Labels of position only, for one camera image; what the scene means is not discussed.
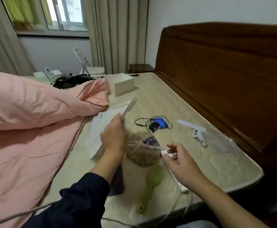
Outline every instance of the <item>bed frame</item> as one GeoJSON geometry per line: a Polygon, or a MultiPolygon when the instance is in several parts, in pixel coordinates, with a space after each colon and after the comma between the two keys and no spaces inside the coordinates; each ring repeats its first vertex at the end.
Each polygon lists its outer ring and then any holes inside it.
{"type": "Polygon", "coordinates": [[[277,174],[277,26],[210,22],[163,29],[155,73],[277,174]]]}

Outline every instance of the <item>dark blue sleeve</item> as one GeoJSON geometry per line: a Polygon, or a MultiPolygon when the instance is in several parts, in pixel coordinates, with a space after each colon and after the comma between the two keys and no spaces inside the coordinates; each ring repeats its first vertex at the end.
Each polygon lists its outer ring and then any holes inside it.
{"type": "Polygon", "coordinates": [[[70,188],[60,190],[61,200],[30,217],[22,228],[101,227],[109,190],[103,177],[86,173],[70,188]]]}

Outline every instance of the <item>white folding chair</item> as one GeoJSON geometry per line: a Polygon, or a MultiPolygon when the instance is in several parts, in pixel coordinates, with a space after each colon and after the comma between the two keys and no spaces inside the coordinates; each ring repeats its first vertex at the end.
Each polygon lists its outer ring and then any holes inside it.
{"type": "Polygon", "coordinates": [[[105,74],[105,68],[104,67],[91,67],[87,59],[82,55],[78,47],[75,47],[73,49],[76,57],[80,61],[80,63],[83,65],[83,67],[80,69],[79,74],[87,74],[87,75],[96,75],[96,74],[105,74]]]}

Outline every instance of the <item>pink comforter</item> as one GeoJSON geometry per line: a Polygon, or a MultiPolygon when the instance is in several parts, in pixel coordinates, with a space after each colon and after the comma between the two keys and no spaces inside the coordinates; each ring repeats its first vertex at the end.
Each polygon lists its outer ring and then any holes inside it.
{"type": "MultiPolygon", "coordinates": [[[[105,79],[66,91],[0,73],[0,218],[38,205],[84,117],[107,105],[105,79]]],[[[28,217],[0,227],[20,227],[28,217]]]]}

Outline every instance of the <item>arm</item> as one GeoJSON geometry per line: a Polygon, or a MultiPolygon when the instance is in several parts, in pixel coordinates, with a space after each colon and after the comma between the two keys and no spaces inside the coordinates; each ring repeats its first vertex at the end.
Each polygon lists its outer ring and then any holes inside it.
{"type": "Polygon", "coordinates": [[[22,228],[101,227],[110,183],[127,147],[121,114],[100,135],[105,153],[89,173],[70,188],[60,190],[61,200],[30,217],[22,228]]]}
{"type": "Polygon", "coordinates": [[[182,144],[167,146],[170,148],[168,153],[177,153],[171,158],[167,154],[163,157],[176,179],[206,203],[224,228],[268,228],[209,181],[182,144]]]}

